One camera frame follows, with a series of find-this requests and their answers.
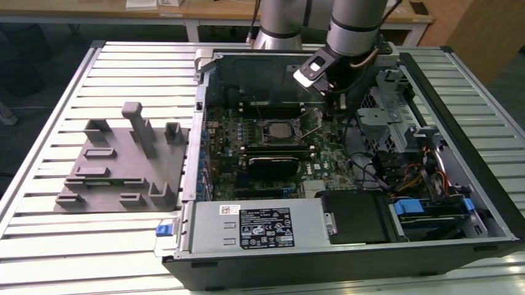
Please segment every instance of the wooden table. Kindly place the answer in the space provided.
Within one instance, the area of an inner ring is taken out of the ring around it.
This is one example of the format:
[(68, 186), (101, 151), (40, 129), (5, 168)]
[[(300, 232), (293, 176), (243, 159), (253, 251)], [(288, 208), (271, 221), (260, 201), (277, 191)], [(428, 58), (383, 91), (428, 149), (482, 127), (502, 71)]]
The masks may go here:
[[(248, 26), (252, 12), (253, 0), (185, 0), (180, 7), (147, 11), (125, 11), (125, 0), (0, 0), (0, 22), (184, 25), (189, 42), (199, 41), (200, 25)], [(408, 31), (403, 45), (416, 45), (432, 21), (404, 0), (382, 29)]]

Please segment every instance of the floor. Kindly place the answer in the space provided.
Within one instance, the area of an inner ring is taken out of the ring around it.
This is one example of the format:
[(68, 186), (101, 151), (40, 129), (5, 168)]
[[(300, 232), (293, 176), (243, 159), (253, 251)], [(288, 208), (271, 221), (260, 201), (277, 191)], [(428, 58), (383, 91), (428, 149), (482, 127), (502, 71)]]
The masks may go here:
[[(10, 177), (26, 156), (28, 150), (38, 135), (41, 127), (69, 83), (77, 65), (89, 48), (92, 40), (110, 41), (187, 41), (181, 26), (124, 26), (124, 25), (82, 25), (81, 33), (70, 34), (66, 25), (41, 25), (49, 46), (54, 52), (50, 60), (34, 66), (45, 82), (45, 88), (37, 94), (14, 98), (0, 88), (0, 100), (13, 109), (18, 117), (14, 126), (0, 124), (0, 196), (5, 191)], [(243, 42), (247, 28), (199, 28), (201, 42)], [(326, 33), (308, 30), (303, 34), (304, 43), (323, 43)], [(525, 54), (517, 54), (499, 78), (489, 90), (525, 127)]]

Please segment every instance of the warning label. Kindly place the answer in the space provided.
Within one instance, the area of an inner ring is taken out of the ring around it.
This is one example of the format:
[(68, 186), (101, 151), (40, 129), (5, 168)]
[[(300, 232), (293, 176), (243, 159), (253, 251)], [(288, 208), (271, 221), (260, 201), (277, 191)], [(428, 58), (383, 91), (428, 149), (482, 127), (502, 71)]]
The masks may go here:
[(295, 245), (289, 208), (239, 210), (239, 224), (244, 250)]

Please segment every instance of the red wire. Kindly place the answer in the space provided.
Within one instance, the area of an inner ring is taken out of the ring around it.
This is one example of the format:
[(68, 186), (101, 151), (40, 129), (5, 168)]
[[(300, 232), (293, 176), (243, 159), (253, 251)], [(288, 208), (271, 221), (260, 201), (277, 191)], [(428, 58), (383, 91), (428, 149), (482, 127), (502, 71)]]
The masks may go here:
[(404, 179), (403, 179), (403, 181), (407, 180), (410, 168), (411, 168), (411, 167), (415, 167), (415, 166), (420, 166), (420, 164), (410, 164), (410, 165), (406, 167), (406, 169), (404, 169)]

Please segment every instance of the motherboard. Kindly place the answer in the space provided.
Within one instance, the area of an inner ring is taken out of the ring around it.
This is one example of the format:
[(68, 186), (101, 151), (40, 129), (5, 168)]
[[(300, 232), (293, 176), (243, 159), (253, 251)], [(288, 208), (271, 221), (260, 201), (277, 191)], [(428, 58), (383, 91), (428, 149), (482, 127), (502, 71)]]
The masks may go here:
[(310, 198), (355, 189), (340, 122), (300, 103), (207, 108), (212, 200)]

